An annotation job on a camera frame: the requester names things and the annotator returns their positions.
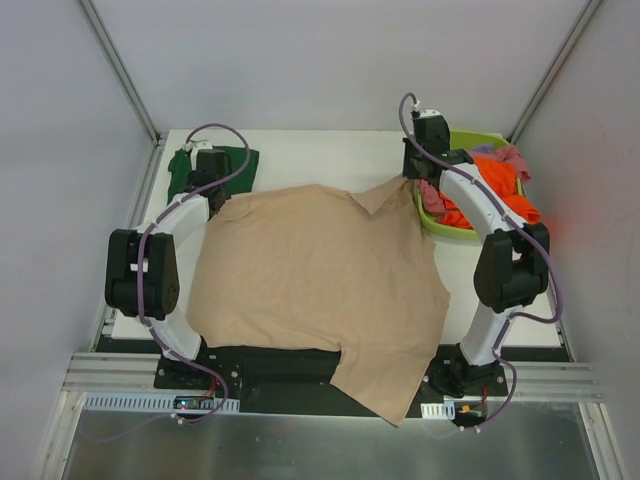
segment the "white table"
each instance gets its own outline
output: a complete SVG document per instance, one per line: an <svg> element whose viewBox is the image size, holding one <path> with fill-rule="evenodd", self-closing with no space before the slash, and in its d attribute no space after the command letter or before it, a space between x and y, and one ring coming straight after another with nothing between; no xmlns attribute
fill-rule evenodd
<svg viewBox="0 0 640 480"><path fill-rule="evenodd" d="M189 131L171 130L169 133L147 205L145 221L155 219L166 204L171 178L167 166ZM254 191L319 183L359 192L389 180L402 171L404 146L400 132L246 130L242 134L251 148L260 151ZM240 145L231 133L222 130L205 130L195 138L210 139L214 145ZM436 265L442 281L451 293L440 343L454 344L467 332L478 305L473 288L473 272L481 247L479 243L437 236L434 238ZM188 248L188 244L185 243L183 248ZM193 270L190 269L187 274L192 275ZM549 317L549 296L539 295L527 310ZM112 337L151 338L145 328L120 312L116 315ZM514 324L505 345L557 347L560 340L554 325L521 319Z"/></svg>

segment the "green laundry basket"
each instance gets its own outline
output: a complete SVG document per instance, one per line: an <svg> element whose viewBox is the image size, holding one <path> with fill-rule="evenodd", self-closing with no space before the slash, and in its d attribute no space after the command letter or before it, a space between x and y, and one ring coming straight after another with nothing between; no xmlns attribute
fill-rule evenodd
<svg viewBox="0 0 640 480"><path fill-rule="evenodd" d="M494 148L498 149L509 145L504 138L498 135L491 135L489 133L467 132L465 130L451 130L451 149L464 148L465 150L471 150L478 145L492 144ZM522 184L520 179L516 179L516 187L518 193L522 195ZM420 189L418 188L418 182L414 189L414 199L418 206L418 213L420 214L420 221L424 228L436 235L442 235L443 237L457 238L460 240L478 240L478 234L475 230L468 230L466 228L450 227L449 225L442 225L436 222L436 219L429 212L425 211L422 206L422 197L420 196Z"/></svg>

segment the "red cloth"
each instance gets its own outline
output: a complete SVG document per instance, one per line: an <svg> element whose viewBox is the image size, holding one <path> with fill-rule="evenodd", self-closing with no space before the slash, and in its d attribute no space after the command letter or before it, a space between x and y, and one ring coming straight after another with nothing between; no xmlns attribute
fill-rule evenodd
<svg viewBox="0 0 640 480"><path fill-rule="evenodd" d="M527 223L534 224L540 221L540 213L536 207L523 195L517 193L516 169L513 165L506 162L498 162L491 157L484 157L478 154L474 155L473 160L482 178L511 210L524 218ZM456 205L446 195L442 193L439 195L447 210L447 213L444 214L439 223L471 230L473 227Z"/></svg>

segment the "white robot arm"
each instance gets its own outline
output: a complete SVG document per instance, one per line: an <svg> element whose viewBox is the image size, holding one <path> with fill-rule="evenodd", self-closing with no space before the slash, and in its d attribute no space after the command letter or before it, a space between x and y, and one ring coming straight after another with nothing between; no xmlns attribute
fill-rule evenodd
<svg viewBox="0 0 640 480"><path fill-rule="evenodd" d="M190 150L195 169L187 192L224 176L228 167L224 152L214 149L209 142L197 142L190 145ZM153 328L161 345L168 347L163 353L170 360L180 360L175 354L195 360L206 350L202 348L204 340L191 328L183 311L192 279L180 278L179 271L185 270L186 263L195 266L206 223L221 208L224 199L222 188L191 198L187 198L187 193L176 195L172 202L181 205L166 215L147 238L143 262L145 326ZM109 306L138 321L137 253L148 226L145 223L133 230L115 230L109 239L105 299Z"/></svg>
<svg viewBox="0 0 640 480"><path fill-rule="evenodd" d="M511 318L548 286L544 259L515 228L523 230L546 251L549 232L543 224L528 225L513 212L486 183L466 151L450 150L449 127L438 111L420 112L417 105L414 107L414 135L404 139L403 175L428 180L447 195L482 243L474 273L480 302L471 327L447 367L429 374L432 388L460 398L499 374L498 358ZM401 122L406 131L402 117ZM515 260L514 252L519 254Z"/></svg>

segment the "beige cloth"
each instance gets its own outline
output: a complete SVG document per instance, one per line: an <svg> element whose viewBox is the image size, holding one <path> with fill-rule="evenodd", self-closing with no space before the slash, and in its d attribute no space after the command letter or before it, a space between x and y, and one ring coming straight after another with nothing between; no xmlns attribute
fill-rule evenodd
<svg viewBox="0 0 640 480"><path fill-rule="evenodd" d="M319 185L239 195L209 222L187 318L210 347L341 351L331 383L404 419L449 293L410 185Z"/></svg>

